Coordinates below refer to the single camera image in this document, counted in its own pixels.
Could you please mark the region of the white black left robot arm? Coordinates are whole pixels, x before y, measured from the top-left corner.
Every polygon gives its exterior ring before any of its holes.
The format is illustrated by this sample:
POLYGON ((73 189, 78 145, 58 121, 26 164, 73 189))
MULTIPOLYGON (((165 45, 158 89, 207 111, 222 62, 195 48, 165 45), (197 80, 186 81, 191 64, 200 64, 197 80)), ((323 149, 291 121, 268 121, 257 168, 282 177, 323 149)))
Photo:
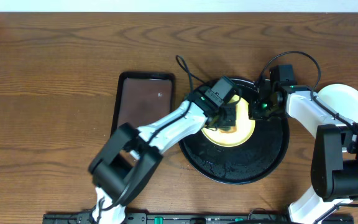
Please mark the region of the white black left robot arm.
POLYGON ((241 93, 223 76, 213 86, 192 90, 175 111, 156 122, 138 128, 124 123, 116 129, 88 167, 97 195, 94 223, 122 223, 126 206, 147 185, 164 152, 235 112, 232 97, 241 93))

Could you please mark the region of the green orange sponge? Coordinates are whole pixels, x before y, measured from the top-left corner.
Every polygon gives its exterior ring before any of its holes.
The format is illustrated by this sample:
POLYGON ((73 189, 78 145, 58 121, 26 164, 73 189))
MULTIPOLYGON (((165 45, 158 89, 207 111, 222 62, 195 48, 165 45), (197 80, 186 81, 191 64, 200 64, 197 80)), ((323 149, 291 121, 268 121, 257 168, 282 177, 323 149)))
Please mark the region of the green orange sponge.
POLYGON ((231 126, 231 127, 221 127, 220 130, 224 133, 233 133, 235 132, 237 129, 235 126, 231 126))

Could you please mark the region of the light green plate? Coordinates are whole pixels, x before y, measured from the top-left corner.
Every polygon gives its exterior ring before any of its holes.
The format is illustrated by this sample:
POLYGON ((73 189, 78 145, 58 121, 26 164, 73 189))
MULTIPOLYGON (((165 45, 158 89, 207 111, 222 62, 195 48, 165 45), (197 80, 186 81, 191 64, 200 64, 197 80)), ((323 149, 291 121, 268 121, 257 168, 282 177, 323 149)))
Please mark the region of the light green plate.
POLYGON ((332 84, 321 89, 318 96, 340 115, 358 123, 358 91, 355 88, 332 84))

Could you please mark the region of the yellow plate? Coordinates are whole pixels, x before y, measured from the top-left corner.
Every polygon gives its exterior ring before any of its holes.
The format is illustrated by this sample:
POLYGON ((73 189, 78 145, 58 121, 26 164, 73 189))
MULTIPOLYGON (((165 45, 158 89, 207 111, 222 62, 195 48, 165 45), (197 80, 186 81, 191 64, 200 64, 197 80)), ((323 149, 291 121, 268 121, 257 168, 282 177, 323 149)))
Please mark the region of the yellow plate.
POLYGON ((241 98, 236 105, 236 131, 224 133, 220 129, 203 128, 201 131, 204 136, 212 143, 222 147, 234 147, 246 142, 254 132, 255 121, 249 119, 248 102, 241 98))

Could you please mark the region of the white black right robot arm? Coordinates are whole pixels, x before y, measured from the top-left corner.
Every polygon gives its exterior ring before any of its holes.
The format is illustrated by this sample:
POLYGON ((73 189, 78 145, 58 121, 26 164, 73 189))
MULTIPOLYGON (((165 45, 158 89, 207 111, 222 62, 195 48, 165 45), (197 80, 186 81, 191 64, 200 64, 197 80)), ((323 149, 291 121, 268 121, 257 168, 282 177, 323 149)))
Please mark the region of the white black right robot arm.
POLYGON ((315 138, 311 187, 288 207, 293 223, 321 223, 341 207, 358 207, 358 123, 341 116, 307 85, 298 85, 291 65, 260 75, 250 119, 291 117, 315 138))

